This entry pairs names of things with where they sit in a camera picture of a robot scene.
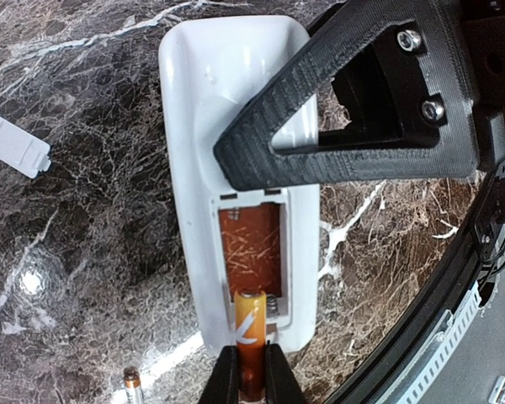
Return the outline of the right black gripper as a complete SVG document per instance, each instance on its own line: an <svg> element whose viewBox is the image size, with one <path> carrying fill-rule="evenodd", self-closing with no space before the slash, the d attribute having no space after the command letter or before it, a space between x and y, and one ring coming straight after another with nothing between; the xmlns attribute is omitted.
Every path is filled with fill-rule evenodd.
<svg viewBox="0 0 505 404"><path fill-rule="evenodd" d="M478 169L490 172L505 159L505 1L462 1L460 7L479 93L472 110Z"/></svg>

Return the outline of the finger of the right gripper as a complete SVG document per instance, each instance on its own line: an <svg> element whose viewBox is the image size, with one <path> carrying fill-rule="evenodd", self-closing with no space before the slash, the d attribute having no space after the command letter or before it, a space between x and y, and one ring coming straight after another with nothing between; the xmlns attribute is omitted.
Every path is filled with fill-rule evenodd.
<svg viewBox="0 0 505 404"><path fill-rule="evenodd" d="M234 189L463 178L479 164L456 1L342 1L222 131Z"/></svg>

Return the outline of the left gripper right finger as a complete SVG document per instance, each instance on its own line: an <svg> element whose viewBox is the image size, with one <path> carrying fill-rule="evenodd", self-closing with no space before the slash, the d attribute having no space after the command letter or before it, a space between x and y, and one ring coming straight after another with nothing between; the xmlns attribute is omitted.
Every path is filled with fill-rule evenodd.
<svg viewBox="0 0 505 404"><path fill-rule="evenodd" d="M299 404L306 398L282 348L269 343L264 351L265 399L268 404Z"/></svg>

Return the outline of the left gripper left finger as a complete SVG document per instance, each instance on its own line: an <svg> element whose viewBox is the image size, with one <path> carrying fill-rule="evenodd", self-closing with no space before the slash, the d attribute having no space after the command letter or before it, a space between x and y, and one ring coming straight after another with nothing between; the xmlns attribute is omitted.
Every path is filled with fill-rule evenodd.
<svg viewBox="0 0 505 404"><path fill-rule="evenodd" d="M239 365L236 346L225 346L215 362L199 398L199 404L237 404Z"/></svg>

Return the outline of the orange AAA battery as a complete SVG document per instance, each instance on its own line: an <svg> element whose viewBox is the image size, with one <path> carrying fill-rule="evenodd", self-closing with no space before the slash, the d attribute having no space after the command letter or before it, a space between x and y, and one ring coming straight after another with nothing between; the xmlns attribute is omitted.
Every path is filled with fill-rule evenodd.
<svg viewBox="0 0 505 404"><path fill-rule="evenodd" d="M144 404L139 370L135 366L127 367L123 371L123 376L127 403Z"/></svg>
<svg viewBox="0 0 505 404"><path fill-rule="evenodd" d="M265 384L267 296L264 291L237 291L234 303L241 399L261 401Z"/></svg>

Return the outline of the white remote control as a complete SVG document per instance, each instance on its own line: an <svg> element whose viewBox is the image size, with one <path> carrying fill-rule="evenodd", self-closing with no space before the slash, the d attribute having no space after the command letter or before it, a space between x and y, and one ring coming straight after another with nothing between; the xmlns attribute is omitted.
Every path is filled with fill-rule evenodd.
<svg viewBox="0 0 505 404"><path fill-rule="evenodd" d="M180 236L206 348L243 338L234 291L272 295L268 338L286 353L316 327L317 185L238 191L213 153L221 132L308 41L288 16L190 20L159 47L162 106Z"/></svg>

